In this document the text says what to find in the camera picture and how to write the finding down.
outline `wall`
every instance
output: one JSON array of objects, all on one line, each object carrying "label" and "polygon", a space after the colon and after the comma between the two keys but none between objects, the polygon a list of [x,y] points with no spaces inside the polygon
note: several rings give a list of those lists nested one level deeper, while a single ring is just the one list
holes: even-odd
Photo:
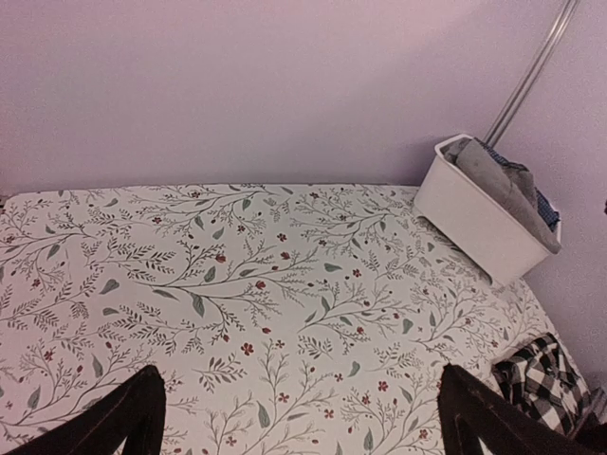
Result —
[{"label": "wall", "polygon": [[559,2],[0,0],[0,191],[418,182]]},{"label": "wall", "polygon": [[499,145],[558,203],[563,250],[533,287],[580,368],[607,386],[607,8],[582,1],[552,61]]}]

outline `white plastic basket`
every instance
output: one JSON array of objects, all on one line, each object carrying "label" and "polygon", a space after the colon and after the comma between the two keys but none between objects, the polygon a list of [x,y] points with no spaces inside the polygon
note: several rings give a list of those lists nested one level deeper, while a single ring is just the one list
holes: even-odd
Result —
[{"label": "white plastic basket", "polygon": [[[414,205],[495,282],[506,285],[552,253],[445,159],[441,150],[464,137],[472,139],[458,135],[434,147],[436,157]],[[556,235],[560,241],[561,222]]]}]

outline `mattress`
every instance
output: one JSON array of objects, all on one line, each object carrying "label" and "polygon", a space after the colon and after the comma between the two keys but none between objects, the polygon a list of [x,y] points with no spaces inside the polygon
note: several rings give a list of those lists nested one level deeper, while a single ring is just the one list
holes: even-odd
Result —
[{"label": "mattress", "polygon": [[187,185],[12,197],[0,452],[142,366],[163,453],[443,453],[442,368],[482,379],[552,323],[415,217],[416,188]]}]

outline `plaid shirt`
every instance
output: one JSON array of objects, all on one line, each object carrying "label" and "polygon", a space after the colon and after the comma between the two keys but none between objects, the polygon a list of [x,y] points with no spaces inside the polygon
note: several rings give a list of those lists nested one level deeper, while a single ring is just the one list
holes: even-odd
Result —
[{"label": "plaid shirt", "polygon": [[552,334],[494,365],[493,374],[506,401],[565,436],[575,429],[590,403],[586,383]]}]

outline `bed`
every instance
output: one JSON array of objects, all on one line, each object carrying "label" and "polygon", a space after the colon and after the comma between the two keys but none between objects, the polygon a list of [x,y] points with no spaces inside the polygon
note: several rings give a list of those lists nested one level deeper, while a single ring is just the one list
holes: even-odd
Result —
[{"label": "bed", "polygon": [[554,327],[415,217],[416,188],[16,195],[0,215],[0,452],[145,364],[163,453],[441,454],[442,367]]}]

